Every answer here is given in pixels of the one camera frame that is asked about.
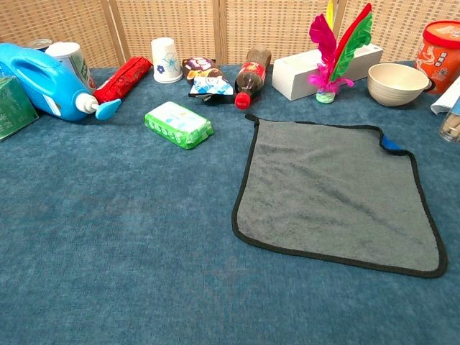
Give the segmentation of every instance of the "woven screen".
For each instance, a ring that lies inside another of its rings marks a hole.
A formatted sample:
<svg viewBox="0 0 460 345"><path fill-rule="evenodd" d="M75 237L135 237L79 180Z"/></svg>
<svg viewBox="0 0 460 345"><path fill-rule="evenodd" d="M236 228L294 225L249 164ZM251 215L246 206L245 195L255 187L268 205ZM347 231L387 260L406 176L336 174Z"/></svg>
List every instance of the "woven screen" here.
<svg viewBox="0 0 460 345"><path fill-rule="evenodd" d="M150 42L175 41L179 59L214 59L212 0L116 0L131 56L152 59Z"/></svg>
<svg viewBox="0 0 460 345"><path fill-rule="evenodd" d="M272 61L316 46L308 30L327 0L227 0L227 51L229 63L242 63L247 51L263 44Z"/></svg>
<svg viewBox="0 0 460 345"><path fill-rule="evenodd" d="M97 0L0 0L0 40L26 45L37 38L80 44L90 67L119 66Z"/></svg>
<svg viewBox="0 0 460 345"><path fill-rule="evenodd" d="M367 2L347 1L341 35ZM373 0L372 11L372 43L384 48L381 61L414 60L422 43L425 26L437 20L460 19L460 1Z"/></svg>

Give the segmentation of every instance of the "blue detergent bottle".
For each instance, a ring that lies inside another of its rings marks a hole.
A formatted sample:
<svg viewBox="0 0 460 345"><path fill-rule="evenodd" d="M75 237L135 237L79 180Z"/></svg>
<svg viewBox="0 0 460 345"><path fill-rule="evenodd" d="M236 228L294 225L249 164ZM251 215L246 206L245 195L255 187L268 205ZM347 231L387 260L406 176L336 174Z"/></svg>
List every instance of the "blue detergent bottle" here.
<svg viewBox="0 0 460 345"><path fill-rule="evenodd" d="M0 44L0 77L15 75L35 107L60 119L78 121L96 112L107 120L120 99L101 105L83 82L66 66L44 52L9 43Z"/></svg>

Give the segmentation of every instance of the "white tissue box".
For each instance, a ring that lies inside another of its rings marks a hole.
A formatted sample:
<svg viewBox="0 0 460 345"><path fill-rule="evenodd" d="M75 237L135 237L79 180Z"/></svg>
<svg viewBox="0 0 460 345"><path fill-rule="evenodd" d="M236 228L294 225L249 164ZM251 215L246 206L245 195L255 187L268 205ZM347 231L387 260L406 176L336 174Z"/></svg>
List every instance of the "white tissue box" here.
<svg viewBox="0 0 460 345"><path fill-rule="evenodd" d="M380 62L382 54L383 49L373 44L357 49L344 77L353 81L366 78L367 71ZM318 73L320 62L317 49L277 59L273 63L272 86L290 101L312 95L316 87L308 82L308 76Z"/></svg>

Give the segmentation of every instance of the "ceramic bowl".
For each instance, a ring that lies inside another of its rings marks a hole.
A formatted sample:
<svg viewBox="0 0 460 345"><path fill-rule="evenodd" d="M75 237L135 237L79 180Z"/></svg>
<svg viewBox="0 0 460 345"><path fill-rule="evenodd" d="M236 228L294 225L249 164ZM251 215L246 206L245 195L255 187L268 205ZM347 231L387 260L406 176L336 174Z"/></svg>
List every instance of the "ceramic bowl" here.
<svg viewBox="0 0 460 345"><path fill-rule="evenodd" d="M398 63L379 63L368 71L367 88L384 106L402 106L427 88L430 80L415 68Z"/></svg>

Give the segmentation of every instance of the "blue carpet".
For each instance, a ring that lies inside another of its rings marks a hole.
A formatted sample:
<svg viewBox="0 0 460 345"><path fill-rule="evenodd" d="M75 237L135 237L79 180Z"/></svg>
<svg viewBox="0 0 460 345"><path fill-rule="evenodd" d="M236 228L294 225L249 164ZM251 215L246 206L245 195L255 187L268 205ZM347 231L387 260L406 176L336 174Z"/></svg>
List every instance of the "blue carpet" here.
<svg viewBox="0 0 460 345"><path fill-rule="evenodd" d="M234 80L237 66L224 72ZM98 85L113 70L94 70ZM248 245L231 230L253 123L152 71L113 119L42 116L0 143L0 344L455 344L460 334L460 146L436 98L399 108L366 80L330 105L271 84L259 117L372 124L418 159L449 258L426 280ZM143 123L174 101L215 134L185 151Z"/></svg>

